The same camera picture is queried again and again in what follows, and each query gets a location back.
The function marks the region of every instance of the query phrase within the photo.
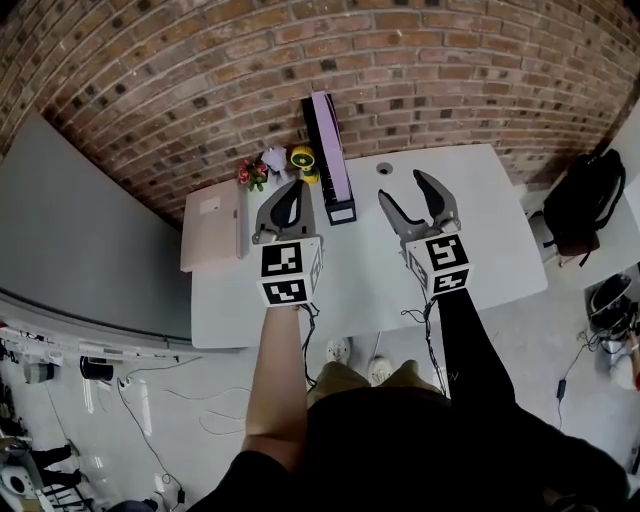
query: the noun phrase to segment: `white desk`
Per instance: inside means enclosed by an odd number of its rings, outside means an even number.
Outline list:
[[[389,162],[383,176],[376,165]],[[422,309],[418,280],[399,254],[396,236],[378,203],[389,192],[413,219],[430,219],[413,169],[440,180],[456,197],[463,241],[475,264],[469,292],[478,309],[541,292],[547,279],[538,249],[507,174],[488,144],[423,149],[347,161],[358,220],[330,226],[320,185],[312,186],[316,231],[324,238],[324,270],[315,304],[321,313],[314,342],[415,325],[403,309]],[[249,226],[273,191],[248,195]],[[197,348],[256,346],[265,307],[256,288],[252,252],[231,268],[193,272],[191,329]],[[432,320],[438,311],[432,311]],[[300,326],[308,330],[307,315]]]

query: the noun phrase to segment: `long purple object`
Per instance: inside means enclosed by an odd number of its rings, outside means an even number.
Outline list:
[[[342,143],[338,132],[338,122],[335,112],[331,107],[329,97],[324,92],[314,92],[311,94],[313,109],[316,113],[318,130],[322,141],[322,149],[331,174],[331,181],[338,201],[348,201],[351,197],[351,185],[347,168],[344,165],[342,156]]]

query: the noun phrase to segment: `khaki pants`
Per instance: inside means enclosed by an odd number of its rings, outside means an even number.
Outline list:
[[[440,393],[435,386],[426,383],[418,376],[418,363],[413,359],[405,361],[391,376],[385,380],[381,387],[413,387],[428,389]],[[371,384],[362,375],[348,366],[332,361],[322,368],[317,379],[318,384],[309,393],[308,404],[311,407],[318,400],[341,391],[350,389],[370,388]]]

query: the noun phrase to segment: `white cube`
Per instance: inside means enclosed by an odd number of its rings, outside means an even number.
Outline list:
[[[308,304],[322,271],[320,237],[258,246],[258,290],[265,306]]]
[[[467,287],[473,264],[469,262],[460,235],[458,231],[407,244],[407,266],[428,298]]]

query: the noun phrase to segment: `black sleeve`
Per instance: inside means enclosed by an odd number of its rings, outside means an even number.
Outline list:
[[[241,452],[218,487],[191,507],[190,512],[219,509],[224,503],[234,507],[256,502],[282,504],[291,495],[291,482],[289,472],[268,455]]]

